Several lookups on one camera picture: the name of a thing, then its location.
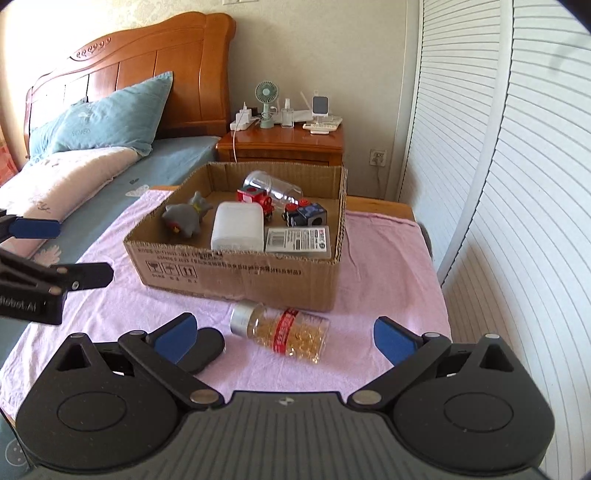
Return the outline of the capsule bottle silver cap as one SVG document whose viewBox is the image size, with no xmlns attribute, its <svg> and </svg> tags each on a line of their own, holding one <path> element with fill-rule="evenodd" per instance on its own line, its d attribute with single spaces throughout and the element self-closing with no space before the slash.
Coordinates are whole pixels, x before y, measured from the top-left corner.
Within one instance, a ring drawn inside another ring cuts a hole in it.
<svg viewBox="0 0 591 480">
<path fill-rule="evenodd" d="M 277 355 L 318 364 L 325 350 L 329 319 L 296 308 L 277 309 L 249 300 L 235 303 L 233 335 L 249 339 Z"/>
</svg>

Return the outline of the grey rhino toy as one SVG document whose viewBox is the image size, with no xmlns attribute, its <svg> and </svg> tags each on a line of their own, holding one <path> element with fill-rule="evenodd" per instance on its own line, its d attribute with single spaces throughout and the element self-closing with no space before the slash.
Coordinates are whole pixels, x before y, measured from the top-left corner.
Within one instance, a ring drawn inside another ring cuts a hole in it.
<svg viewBox="0 0 591 480">
<path fill-rule="evenodd" d="M 211 203 L 195 191 L 186 203 L 167 205 L 161 217 L 173 233 L 191 238 L 200 233 L 201 221 L 211 209 Z"/>
</svg>

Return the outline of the white frosted plastic container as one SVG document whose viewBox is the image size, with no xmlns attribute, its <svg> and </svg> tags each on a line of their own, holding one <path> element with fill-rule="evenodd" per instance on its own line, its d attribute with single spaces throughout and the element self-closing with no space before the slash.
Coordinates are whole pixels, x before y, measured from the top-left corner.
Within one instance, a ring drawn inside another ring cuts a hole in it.
<svg viewBox="0 0 591 480">
<path fill-rule="evenodd" d="M 263 233 L 262 206 L 225 201 L 215 212 L 211 250 L 263 252 Z"/>
</svg>

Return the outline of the pink card pack box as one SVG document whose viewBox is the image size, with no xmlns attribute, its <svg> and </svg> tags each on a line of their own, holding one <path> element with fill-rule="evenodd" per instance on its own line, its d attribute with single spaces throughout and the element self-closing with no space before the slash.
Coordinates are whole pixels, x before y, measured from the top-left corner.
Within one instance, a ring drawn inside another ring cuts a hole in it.
<svg viewBox="0 0 591 480">
<path fill-rule="evenodd" d="M 331 259 L 329 227 L 270 227 L 264 242 L 266 253 Z"/>
</svg>

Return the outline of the red toy train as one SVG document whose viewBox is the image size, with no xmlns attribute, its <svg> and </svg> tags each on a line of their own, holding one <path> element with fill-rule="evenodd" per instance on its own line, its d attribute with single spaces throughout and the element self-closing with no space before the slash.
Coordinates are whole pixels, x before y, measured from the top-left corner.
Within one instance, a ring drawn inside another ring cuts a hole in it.
<svg viewBox="0 0 591 480">
<path fill-rule="evenodd" d="M 236 198 L 242 203 L 256 203 L 263 208 L 263 219 L 266 222 L 270 222 L 273 219 L 273 200 L 266 190 L 253 187 L 253 186 L 242 186 L 236 190 Z"/>
</svg>

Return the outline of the black fidget cube red buttons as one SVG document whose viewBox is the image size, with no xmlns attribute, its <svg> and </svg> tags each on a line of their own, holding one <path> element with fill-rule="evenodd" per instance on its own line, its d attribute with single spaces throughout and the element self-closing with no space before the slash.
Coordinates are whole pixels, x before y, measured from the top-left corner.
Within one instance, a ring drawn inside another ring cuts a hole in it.
<svg viewBox="0 0 591 480">
<path fill-rule="evenodd" d="M 312 227 L 328 224 L 328 211 L 321 204 L 301 199 L 284 206 L 283 221 L 288 227 Z"/>
</svg>

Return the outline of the clear plastic cup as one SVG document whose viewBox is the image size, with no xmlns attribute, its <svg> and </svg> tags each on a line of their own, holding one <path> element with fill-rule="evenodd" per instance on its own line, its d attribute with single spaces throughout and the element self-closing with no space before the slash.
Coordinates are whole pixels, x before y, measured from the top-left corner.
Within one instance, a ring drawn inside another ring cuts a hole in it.
<svg viewBox="0 0 591 480">
<path fill-rule="evenodd" d="M 250 172 L 245 177 L 243 186 L 263 189 L 277 208 L 283 208 L 288 203 L 297 204 L 304 198 L 304 193 L 299 186 L 273 177 L 262 170 Z"/>
</svg>

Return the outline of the pink floral duvet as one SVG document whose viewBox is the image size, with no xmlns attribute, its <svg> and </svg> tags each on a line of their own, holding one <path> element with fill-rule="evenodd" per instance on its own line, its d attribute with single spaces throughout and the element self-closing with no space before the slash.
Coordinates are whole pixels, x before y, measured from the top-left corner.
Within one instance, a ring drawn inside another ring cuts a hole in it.
<svg viewBox="0 0 591 480">
<path fill-rule="evenodd" d="M 126 195 L 139 155 L 126 147 L 48 154 L 31 161 L 1 187 L 1 208 L 33 219 L 57 220 L 54 239 L 10 238 L 3 249 L 43 265 L 74 263 L 133 202 Z"/>
</svg>

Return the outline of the pink table cloth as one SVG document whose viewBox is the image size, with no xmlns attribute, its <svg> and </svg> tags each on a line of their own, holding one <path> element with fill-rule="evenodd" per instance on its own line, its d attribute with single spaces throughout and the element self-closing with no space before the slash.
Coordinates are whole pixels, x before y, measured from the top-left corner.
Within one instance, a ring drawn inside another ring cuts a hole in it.
<svg viewBox="0 0 591 480">
<path fill-rule="evenodd" d="M 374 322 L 383 315 L 419 334 L 450 331 L 420 227 L 389 216 L 349 212 L 337 299 L 328 313 L 328 341 L 321 360 L 315 364 L 293 360 L 228 334 L 229 302 L 143 285 L 124 249 L 124 237 L 165 198 L 163 191 L 143 194 L 85 252 L 85 261 L 113 267 L 108 287 L 70 294 L 58 326 L 27 325 L 1 364 L 1 407 L 6 414 L 17 413 L 57 348 L 76 332 L 95 342 L 110 342 L 130 330 L 152 331 L 189 312 L 200 326 L 227 334 L 224 352 L 201 372 L 200 379 L 229 396 L 236 390 L 351 394 L 389 368 L 373 341 Z"/>
</svg>

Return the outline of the blue pillow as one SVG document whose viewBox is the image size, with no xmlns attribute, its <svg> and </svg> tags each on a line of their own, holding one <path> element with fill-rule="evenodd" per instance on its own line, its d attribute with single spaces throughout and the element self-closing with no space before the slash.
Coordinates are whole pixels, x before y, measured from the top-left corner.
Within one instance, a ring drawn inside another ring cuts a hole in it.
<svg viewBox="0 0 591 480">
<path fill-rule="evenodd" d="M 167 71 L 95 102 L 71 105 L 32 130 L 29 160 L 35 163 L 53 153 L 110 147 L 147 156 L 172 85 L 173 73 Z"/>
</svg>

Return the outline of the brown cardboard box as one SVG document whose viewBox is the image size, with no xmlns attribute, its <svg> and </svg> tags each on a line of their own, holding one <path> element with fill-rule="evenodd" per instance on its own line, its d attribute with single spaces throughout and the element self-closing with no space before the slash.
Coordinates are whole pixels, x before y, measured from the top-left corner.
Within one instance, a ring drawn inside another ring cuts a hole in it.
<svg viewBox="0 0 591 480">
<path fill-rule="evenodd" d="M 165 227 L 168 205 L 200 193 L 213 206 L 233 201 L 250 172 L 262 170 L 301 187 L 304 197 L 328 211 L 329 259 L 211 250 L 214 214 L 200 234 L 184 239 Z M 290 162 L 208 163 L 192 174 L 125 237 L 124 246 L 146 286 L 200 297 L 249 299 L 280 307 L 328 312 L 335 305 L 346 233 L 346 177 L 342 166 Z"/>
</svg>

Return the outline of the white louvered closet door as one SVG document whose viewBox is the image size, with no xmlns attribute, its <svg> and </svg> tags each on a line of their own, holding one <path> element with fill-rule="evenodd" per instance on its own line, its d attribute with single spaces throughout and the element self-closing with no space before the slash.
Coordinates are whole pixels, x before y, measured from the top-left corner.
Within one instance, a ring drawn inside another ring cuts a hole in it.
<svg viewBox="0 0 591 480">
<path fill-rule="evenodd" d="M 454 340 L 501 335 L 590 470 L 590 31 L 557 1 L 423 1 L 401 200 Z"/>
</svg>

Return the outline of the wooden nightstand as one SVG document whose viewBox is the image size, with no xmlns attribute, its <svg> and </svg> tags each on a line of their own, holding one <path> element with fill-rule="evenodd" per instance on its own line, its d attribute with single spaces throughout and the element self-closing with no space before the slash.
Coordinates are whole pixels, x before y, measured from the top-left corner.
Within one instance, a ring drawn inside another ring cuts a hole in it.
<svg viewBox="0 0 591 480">
<path fill-rule="evenodd" d="M 301 124 L 262 129 L 252 125 L 229 132 L 216 144 L 221 162 L 297 162 L 322 166 L 342 166 L 345 151 L 344 127 L 329 135 L 311 135 Z"/>
</svg>

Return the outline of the white power strip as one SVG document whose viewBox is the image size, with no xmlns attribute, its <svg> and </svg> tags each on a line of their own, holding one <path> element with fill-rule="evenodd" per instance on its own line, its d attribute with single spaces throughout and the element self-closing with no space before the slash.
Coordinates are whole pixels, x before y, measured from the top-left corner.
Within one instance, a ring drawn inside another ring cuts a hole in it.
<svg viewBox="0 0 591 480">
<path fill-rule="evenodd" d="M 243 104 L 238 113 L 235 114 L 235 120 L 230 123 L 229 129 L 231 129 L 232 132 L 243 131 L 252 126 L 256 120 L 257 118 L 256 115 L 252 113 L 252 108 Z"/>
</svg>

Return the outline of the wooden headboard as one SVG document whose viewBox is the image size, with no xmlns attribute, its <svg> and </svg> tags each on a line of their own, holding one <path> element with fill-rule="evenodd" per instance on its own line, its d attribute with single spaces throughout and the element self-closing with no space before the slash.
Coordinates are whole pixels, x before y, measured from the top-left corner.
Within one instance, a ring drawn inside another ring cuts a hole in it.
<svg viewBox="0 0 591 480">
<path fill-rule="evenodd" d="M 223 136 L 230 122 L 228 55 L 235 33 L 235 19 L 228 14 L 189 11 L 90 41 L 27 91 L 27 156 L 32 156 L 32 130 L 69 105 L 95 102 L 167 71 L 173 85 L 156 137 Z"/>
</svg>

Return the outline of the white smart display device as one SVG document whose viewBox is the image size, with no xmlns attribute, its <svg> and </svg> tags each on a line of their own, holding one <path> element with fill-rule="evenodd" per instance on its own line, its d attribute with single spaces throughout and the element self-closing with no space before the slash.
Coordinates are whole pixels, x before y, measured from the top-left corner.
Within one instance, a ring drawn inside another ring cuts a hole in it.
<svg viewBox="0 0 591 480">
<path fill-rule="evenodd" d="M 329 113 L 329 97 L 315 93 L 311 97 L 311 121 L 304 123 L 303 129 L 311 135 L 335 133 L 342 124 L 342 117 Z"/>
</svg>

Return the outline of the small green desk fan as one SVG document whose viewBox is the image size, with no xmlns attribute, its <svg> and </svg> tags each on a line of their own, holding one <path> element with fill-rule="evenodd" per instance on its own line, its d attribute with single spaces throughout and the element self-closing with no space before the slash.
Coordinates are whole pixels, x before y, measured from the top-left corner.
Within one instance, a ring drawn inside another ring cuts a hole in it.
<svg viewBox="0 0 591 480">
<path fill-rule="evenodd" d="M 274 102 L 279 97 L 279 93 L 279 88 L 272 81 L 262 81 L 256 85 L 254 96 L 256 96 L 256 100 L 263 106 L 262 113 L 260 113 L 260 128 L 273 128 L 273 110 L 276 109 Z"/>
</svg>

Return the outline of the clear spray bottle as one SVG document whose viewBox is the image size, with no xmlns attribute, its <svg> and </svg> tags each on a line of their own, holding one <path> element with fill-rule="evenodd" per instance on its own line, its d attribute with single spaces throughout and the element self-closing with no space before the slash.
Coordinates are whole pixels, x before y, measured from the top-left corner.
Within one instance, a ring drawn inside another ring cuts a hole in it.
<svg viewBox="0 0 591 480">
<path fill-rule="evenodd" d="M 281 110 L 281 127 L 294 127 L 294 109 L 291 107 L 290 98 L 284 99 L 283 110 Z"/>
</svg>

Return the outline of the wall power outlet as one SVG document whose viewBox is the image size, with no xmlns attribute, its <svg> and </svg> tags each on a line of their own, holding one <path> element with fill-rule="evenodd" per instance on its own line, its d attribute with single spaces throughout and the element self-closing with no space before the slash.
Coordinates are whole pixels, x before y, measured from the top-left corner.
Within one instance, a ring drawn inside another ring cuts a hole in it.
<svg viewBox="0 0 591 480">
<path fill-rule="evenodd" d="M 370 150 L 370 166 L 383 168 L 386 166 L 387 152 L 385 150 Z"/>
</svg>

